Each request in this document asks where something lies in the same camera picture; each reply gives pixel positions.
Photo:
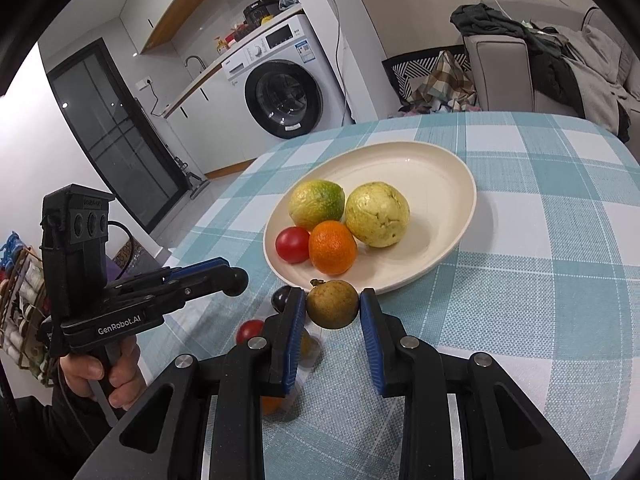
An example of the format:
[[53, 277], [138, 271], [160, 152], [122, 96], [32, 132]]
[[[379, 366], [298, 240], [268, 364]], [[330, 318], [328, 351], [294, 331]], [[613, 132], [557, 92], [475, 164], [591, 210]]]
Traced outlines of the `person's left hand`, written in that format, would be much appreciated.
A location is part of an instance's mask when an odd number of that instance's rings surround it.
[[[108, 382], [114, 388], [108, 397], [112, 408], [128, 411], [146, 389], [146, 383], [139, 368], [140, 348], [135, 336], [120, 342], [120, 357], [108, 373]], [[61, 370], [72, 393], [82, 398], [94, 398], [90, 382], [98, 382], [104, 376], [101, 362], [93, 356], [68, 354], [59, 361]]]

